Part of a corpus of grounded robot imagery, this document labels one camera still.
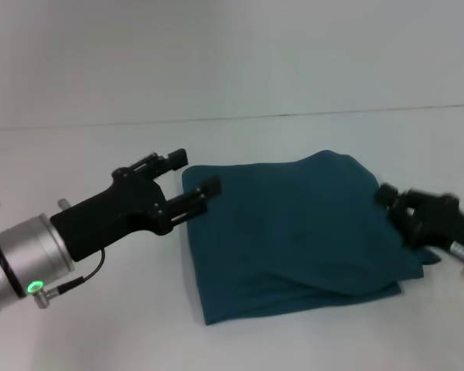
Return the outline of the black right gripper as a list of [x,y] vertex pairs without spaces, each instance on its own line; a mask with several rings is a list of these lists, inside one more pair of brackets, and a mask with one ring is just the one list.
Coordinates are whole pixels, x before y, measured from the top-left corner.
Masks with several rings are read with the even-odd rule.
[[[407,247],[412,250],[424,245],[439,247],[464,260],[464,212],[458,197],[415,189],[401,192],[389,183],[382,183],[374,194],[374,202],[390,209],[387,217]],[[404,209],[395,209],[397,205]]]

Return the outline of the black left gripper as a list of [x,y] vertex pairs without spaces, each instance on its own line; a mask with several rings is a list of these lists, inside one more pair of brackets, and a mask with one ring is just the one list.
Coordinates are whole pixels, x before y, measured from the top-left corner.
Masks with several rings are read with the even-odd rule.
[[221,194],[218,176],[205,179],[190,192],[167,202],[154,181],[188,165],[186,150],[167,156],[151,153],[129,168],[113,174],[113,183],[103,192],[71,206],[50,218],[68,253],[81,261],[128,234],[146,230],[158,236],[207,211],[207,202]]

